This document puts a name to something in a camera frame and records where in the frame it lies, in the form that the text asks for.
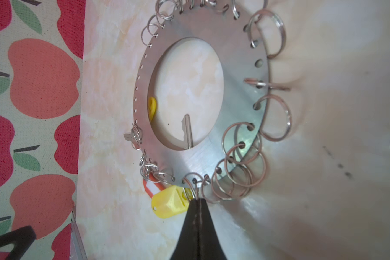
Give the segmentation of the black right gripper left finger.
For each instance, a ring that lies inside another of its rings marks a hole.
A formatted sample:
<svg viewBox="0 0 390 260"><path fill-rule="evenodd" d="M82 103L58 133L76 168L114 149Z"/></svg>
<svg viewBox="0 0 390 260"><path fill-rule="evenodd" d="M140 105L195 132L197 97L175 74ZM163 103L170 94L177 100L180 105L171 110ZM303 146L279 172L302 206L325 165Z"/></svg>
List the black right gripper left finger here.
<svg viewBox="0 0 390 260"><path fill-rule="evenodd" d="M36 240L32 226L21 227L12 232L0 235L0 248L12 245L10 252L3 252L0 260L20 260Z"/></svg>

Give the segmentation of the metal disc with key rings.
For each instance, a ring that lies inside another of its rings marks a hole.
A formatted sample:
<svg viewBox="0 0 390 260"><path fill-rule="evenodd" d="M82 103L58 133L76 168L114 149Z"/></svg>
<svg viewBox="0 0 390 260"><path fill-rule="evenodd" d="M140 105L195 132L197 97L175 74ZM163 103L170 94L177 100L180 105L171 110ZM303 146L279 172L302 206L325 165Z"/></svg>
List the metal disc with key rings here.
<svg viewBox="0 0 390 260"><path fill-rule="evenodd" d="M267 169L255 176L249 165L257 158L266 162L262 139L279 142L293 124L291 110L273 90L287 87L269 81L268 61L258 23L270 18L281 35L280 50L287 42L286 27L264 1L254 14L235 1L173 1L170 12L162 12L163 1L143 29L149 33L134 89L134 121L124 135L142 152L139 162L144 183L173 186L185 199L212 193L212 203L246 197L264 181ZM216 52L223 69L224 91L221 109L211 132L193 144L190 119L183 118L186 146L170 148L156 136L150 117L153 102L150 87L161 60L177 43L199 39Z"/></svg>

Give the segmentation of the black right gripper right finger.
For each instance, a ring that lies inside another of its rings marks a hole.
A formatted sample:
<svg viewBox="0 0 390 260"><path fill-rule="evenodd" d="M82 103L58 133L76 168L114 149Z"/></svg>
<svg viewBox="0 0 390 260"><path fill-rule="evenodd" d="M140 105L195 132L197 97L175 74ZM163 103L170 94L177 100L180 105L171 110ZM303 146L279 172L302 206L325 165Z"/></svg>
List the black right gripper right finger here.
<svg viewBox="0 0 390 260"><path fill-rule="evenodd" d="M205 199L190 201L172 260L225 260Z"/></svg>

